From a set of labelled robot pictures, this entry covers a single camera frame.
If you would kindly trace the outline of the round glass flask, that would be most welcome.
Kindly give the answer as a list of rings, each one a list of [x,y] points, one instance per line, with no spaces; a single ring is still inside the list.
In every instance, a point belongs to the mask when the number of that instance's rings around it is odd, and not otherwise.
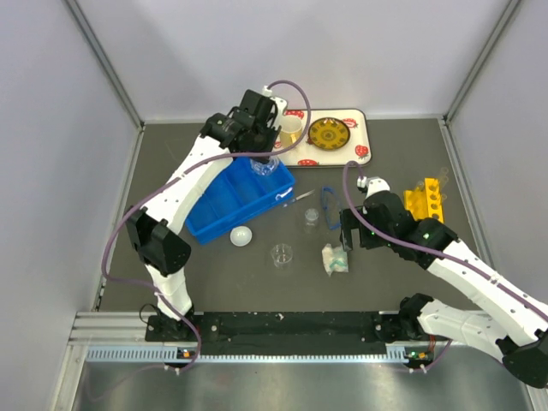
[[[251,171],[256,176],[271,176],[278,168],[280,161],[278,157],[270,157],[265,163],[256,159],[250,159]]]

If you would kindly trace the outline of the blue plastic compartment bin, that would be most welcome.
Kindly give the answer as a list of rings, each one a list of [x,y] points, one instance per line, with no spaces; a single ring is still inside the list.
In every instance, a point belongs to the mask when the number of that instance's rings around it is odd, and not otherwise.
[[[209,185],[185,225],[206,244],[293,196],[295,178],[284,164],[268,176],[257,174],[248,158],[236,159]]]

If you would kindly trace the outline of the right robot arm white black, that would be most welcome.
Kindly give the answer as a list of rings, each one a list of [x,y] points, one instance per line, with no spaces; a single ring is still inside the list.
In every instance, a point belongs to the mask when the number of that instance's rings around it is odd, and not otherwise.
[[[547,305],[528,295],[477,256],[453,230],[435,218],[416,220],[388,183],[361,177],[361,206],[344,209],[343,246],[387,247],[400,258],[444,280],[481,309],[480,314],[450,307],[417,293],[398,312],[402,333],[448,338],[497,360],[515,378],[533,388],[547,386]]]

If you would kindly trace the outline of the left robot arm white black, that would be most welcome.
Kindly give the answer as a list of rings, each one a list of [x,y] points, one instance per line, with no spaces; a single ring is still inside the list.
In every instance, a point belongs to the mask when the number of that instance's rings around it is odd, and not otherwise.
[[[210,116],[189,154],[166,187],[135,210],[126,222],[129,240],[152,278],[164,328],[175,339],[189,337],[194,319],[184,267],[191,247],[180,237],[195,204],[215,178],[233,162],[233,154],[269,161],[288,103],[268,88],[245,91],[226,114]]]

